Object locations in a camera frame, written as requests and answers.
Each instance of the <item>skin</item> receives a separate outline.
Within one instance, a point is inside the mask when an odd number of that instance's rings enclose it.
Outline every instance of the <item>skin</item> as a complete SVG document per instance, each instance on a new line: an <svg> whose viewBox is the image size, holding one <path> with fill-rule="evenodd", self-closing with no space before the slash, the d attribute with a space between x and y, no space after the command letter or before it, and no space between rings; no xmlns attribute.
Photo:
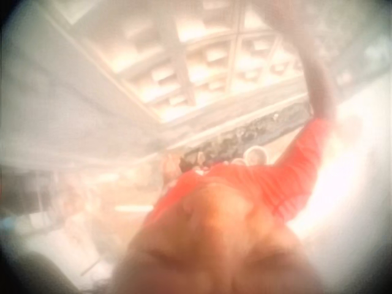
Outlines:
<svg viewBox="0 0 392 294"><path fill-rule="evenodd" d="M333 119L334 83L315 55L312 39L296 21L292 1L255 0L254 4L297 47L314 115ZM169 170L165 183L169 183L178 175L178 164L166 161L164 166ZM276 285L282 284L284 275L272 274L268 259L273 256L288 256L287 268L291 260L306 263L296 236L260 200L222 184L208 184L141 229L130 243L123 265L129 276L115 280L113 285L122 288L113 292L270 293L263 287L275 279ZM292 284L306 283L292 276L287 279Z"/></svg>

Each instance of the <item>illuminated ceiling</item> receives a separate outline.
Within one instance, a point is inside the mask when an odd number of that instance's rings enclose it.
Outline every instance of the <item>illuminated ceiling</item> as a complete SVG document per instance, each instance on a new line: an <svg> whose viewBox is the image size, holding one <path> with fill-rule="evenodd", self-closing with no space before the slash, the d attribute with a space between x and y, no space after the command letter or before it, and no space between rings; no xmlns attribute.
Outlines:
<svg viewBox="0 0 392 294"><path fill-rule="evenodd" d="M362 0L304 1L332 61L364 21ZM294 49L250 1L52 0L51 16L132 101L164 123L302 75Z"/></svg>

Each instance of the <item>bright light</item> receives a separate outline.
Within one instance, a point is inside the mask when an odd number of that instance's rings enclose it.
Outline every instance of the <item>bright light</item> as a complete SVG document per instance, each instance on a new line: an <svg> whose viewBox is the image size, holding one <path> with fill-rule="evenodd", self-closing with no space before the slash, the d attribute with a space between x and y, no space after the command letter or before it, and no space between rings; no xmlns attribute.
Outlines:
<svg viewBox="0 0 392 294"><path fill-rule="evenodd" d="M119 213L148 213L153 208L153 205L118 205L115 207L115 211Z"/></svg>

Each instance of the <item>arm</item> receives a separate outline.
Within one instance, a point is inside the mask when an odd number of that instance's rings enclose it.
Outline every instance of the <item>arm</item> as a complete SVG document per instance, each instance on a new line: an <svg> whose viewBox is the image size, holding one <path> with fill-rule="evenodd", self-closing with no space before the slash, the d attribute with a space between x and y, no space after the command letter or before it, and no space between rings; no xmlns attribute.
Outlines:
<svg viewBox="0 0 392 294"><path fill-rule="evenodd" d="M294 7L295 0L254 0L254 5L272 27L283 33L297 48L314 116L334 119L336 116L335 85L328 69L318 57L314 41L301 23Z"/></svg>

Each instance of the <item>person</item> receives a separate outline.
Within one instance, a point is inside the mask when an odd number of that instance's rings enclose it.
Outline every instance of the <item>person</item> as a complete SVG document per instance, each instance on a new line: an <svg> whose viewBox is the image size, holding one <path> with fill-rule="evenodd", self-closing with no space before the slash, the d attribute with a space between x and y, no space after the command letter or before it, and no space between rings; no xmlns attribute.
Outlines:
<svg viewBox="0 0 392 294"><path fill-rule="evenodd" d="M113 272L106 293L322 293L285 225L306 205L334 126L334 83L292 1L254 0L298 50L314 117L275 166L217 164L178 177Z"/></svg>

